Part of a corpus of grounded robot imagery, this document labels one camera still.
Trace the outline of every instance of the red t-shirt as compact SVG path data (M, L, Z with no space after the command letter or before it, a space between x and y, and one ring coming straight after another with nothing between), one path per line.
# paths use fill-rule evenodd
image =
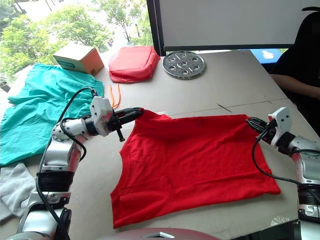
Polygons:
M246 115L171 119L146 110L120 151L111 193L113 227L195 207L279 194L251 157L257 133ZM256 161L268 173L260 146Z

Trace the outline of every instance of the table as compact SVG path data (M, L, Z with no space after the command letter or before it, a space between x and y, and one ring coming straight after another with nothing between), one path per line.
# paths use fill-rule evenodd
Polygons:
M143 107L154 112L165 112L172 118L247 114L265 121L268 114L287 106L292 117L291 132L320 143L295 105L269 77L250 51L230 51L203 54L206 72L194 80L170 77L161 61L151 80L120 86L119 109ZM105 68L96 78L104 83L108 94L111 82L108 75L108 56L103 56ZM228 108L232 113L217 106ZM134 124L123 126L125 138ZM262 195L236 202L197 207L174 212L141 223L113 229L110 192L116 186L122 171L119 150L123 146L113 132L107 137L96 136L85 143L87 155L79 165L71 187L71 239L97 239L118 231L136 228L186 228L214 235L223 240L236 238L270 227L274 222L288 222L297 218L297 187L277 181L280 195ZM294 178L295 166L270 145L262 142L265 159L275 175ZM39 156L25 161L35 175ZM1 225L0 236L6 238L17 229L14 218Z

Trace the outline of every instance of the window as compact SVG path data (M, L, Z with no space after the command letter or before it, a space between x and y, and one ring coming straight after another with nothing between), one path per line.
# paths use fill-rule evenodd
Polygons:
M0 0L0 79L13 82L28 65L56 65L69 42L100 53L152 45L146 0Z

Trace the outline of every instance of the gray cloth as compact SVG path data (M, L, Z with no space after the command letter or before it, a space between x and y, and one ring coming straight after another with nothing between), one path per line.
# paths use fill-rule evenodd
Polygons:
M22 162L16 162L0 169L0 221L11 215L22 217L32 191L35 179Z

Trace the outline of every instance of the circular metal plate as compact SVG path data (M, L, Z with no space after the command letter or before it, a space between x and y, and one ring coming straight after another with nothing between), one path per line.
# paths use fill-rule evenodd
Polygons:
M176 78L191 79L204 72L204 59L191 51L175 51L162 61L164 70Z

